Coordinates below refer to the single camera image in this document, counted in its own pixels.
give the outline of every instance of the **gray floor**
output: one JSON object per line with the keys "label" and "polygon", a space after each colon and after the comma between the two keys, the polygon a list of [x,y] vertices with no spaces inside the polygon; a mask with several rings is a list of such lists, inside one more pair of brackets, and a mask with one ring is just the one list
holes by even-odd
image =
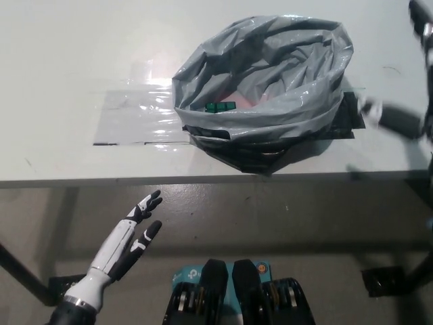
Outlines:
{"label": "gray floor", "polygon": [[[318,325],[433,324],[433,284],[370,299],[361,279],[362,269],[410,269],[425,255],[431,212],[403,182],[0,190],[0,241],[42,279],[83,273],[117,221],[156,188],[163,228],[107,290],[98,324],[160,324],[172,275],[209,257],[270,261],[274,278],[299,280]],[[0,324],[44,324],[51,311],[0,270]]]}

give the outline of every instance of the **green block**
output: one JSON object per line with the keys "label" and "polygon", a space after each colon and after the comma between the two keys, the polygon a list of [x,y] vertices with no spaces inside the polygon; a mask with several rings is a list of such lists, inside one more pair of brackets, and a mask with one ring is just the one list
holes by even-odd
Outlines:
{"label": "green block", "polygon": [[235,102],[227,102],[225,103],[225,107],[227,110],[235,110],[236,109],[236,103]]}
{"label": "green block", "polygon": [[219,112],[225,112],[225,103],[216,103],[216,111]]}
{"label": "green block", "polygon": [[217,111],[217,105],[215,105],[215,103],[207,103],[205,108],[206,108],[206,113],[215,113]]}

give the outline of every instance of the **white tabletop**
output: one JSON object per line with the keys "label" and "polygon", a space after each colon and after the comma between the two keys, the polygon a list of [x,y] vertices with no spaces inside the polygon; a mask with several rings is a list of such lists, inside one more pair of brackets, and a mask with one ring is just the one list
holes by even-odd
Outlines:
{"label": "white tabletop", "polygon": [[[355,46],[346,71],[351,87],[424,112],[424,60],[405,0],[4,0],[0,186],[347,178],[351,172],[406,177],[426,170],[428,144],[372,128],[271,178],[242,174],[189,144],[93,146],[107,91],[143,66],[156,81],[169,82],[202,41],[236,20],[266,14],[343,22]],[[326,145],[315,146],[320,152]]]}

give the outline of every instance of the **green object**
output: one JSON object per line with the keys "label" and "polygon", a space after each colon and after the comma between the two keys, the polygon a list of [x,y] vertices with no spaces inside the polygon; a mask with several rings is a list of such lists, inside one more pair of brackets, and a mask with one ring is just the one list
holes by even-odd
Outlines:
{"label": "green object", "polygon": [[221,102],[221,103],[207,103],[205,105],[206,113],[221,113],[226,110],[235,110],[236,103],[235,102]]}
{"label": "green object", "polygon": [[[261,282],[271,281],[271,266],[268,261],[253,261],[257,267],[258,274]],[[225,291],[224,306],[222,310],[223,316],[240,315],[241,307],[237,301],[235,287],[233,285],[233,279],[231,274],[233,273],[233,263],[226,263],[227,271],[229,273],[229,281],[227,283],[227,289]],[[200,276],[202,275],[203,265],[187,265],[180,269],[173,276],[173,289],[179,282],[191,282],[198,283]]]}
{"label": "green object", "polygon": [[235,102],[227,102],[225,103],[226,110],[235,110],[236,103]]}
{"label": "green object", "polygon": [[225,112],[225,103],[224,102],[222,102],[222,103],[216,103],[217,105],[217,107],[216,107],[216,111],[219,113],[219,112]]}
{"label": "green object", "polygon": [[217,112],[217,105],[215,103],[207,103],[206,104],[206,113],[216,113]]}

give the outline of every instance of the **gray plastic bag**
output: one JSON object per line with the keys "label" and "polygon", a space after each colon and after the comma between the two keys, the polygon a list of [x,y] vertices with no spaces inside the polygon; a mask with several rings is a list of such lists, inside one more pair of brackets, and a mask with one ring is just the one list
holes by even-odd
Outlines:
{"label": "gray plastic bag", "polygon": [[[260,153],[281,153],[325,130],[342,101],[352,53],[338,22],[246,18],[201,44],[179,69],[175,110],[199,147],[242,171],[264,172],[269,162],[249,168],[242,155],[258,161]],[[230,101],[235,110],[205,112],[207,103]]]}

